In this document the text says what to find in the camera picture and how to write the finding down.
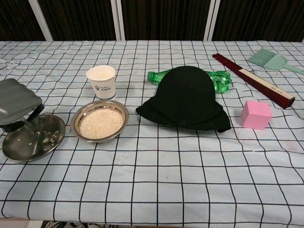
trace pink sponge block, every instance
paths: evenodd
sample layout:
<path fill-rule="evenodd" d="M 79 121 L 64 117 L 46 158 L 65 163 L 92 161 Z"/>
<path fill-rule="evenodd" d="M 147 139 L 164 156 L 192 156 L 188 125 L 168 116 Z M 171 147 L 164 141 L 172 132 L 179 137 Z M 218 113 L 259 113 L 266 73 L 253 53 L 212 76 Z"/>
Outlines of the pink sponge block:
<path fill-rule="evenodd" d="M 241 118 L 243 127 L 263 130 L 271 119 L 269 105 L 266 102 L 246 101 Z"/>

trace scattered rice grain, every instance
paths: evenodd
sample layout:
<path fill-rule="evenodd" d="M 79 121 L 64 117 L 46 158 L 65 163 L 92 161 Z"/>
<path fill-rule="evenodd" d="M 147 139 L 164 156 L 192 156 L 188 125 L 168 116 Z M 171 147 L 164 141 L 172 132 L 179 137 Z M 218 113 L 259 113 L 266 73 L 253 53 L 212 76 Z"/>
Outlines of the scattered rice grain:
<path fill-rule="evenodd" d="M 117 111 L 99 109 L 83 119 L 80 133 L 88 139 L 101 139 L 117 132 L 123 123 L 123 117 Z"/>

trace table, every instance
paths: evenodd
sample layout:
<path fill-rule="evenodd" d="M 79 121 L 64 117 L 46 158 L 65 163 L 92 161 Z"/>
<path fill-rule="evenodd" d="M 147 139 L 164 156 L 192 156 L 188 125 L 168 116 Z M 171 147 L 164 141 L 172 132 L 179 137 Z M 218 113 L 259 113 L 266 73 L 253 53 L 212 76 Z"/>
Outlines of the table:
<path fill-rule="evenodd" d="M 0 155 L 1 217 L 185 227 L 298 227 L 304 225 L 304 77 L 246 61 L 275 49 L 304 66 L 304 44 L 289 42 L 71 41 L 1 42 L 0 80 L 15 78 L 43 99 L 44 113 L 61 117 L 66 136 L 48 156 L 15 163 Z M 154 95 L 148 71 L 191 65 L 227 70 L 212 54 L 296 97 L 283 110 L 231 73 L 217 94 L 233 128 L 224 133 L 161 126 L 135 108 Z M 97 100 L 86 71 L 117 71 L 116 100 L 130 120 L 106 144 L 78 140 L 70 121 Z M 273 118 L 263 130 L 240 126 L 246 100 L 268 102 Z M 2 143 L 5 134 L 1 132 Z"/>

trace green bottle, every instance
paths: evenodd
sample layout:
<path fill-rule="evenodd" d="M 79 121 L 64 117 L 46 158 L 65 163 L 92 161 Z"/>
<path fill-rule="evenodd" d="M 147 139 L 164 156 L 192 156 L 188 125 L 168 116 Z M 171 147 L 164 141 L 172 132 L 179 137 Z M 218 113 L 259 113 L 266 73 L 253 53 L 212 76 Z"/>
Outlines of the green bottle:
<path fill-rule="evenodd" d="M 169 72 L 170 70 L 165 70 L 161 72 L 148 72 L 148 81 L 149 82 L 158 82 L 160 83 L 162 78 Z M 229 90 L 229 84 L 231 83 L 230 73 L 227 71 L 205 71 L 210 78 L 212 79 L 215 92 L 223 93 Z"/>

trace white paper cup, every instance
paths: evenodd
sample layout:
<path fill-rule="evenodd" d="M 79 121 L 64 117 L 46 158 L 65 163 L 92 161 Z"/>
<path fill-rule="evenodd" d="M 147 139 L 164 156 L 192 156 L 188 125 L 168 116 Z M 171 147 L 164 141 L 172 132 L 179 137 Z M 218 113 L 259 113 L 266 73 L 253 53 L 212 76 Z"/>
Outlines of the white paper cup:
<path fill-rule="evenodd" d="M 86 72 L 86 77 L 92 84 L 99 99 L 115 97 L 115 69 L 110 66 L 96 66 Z"/>

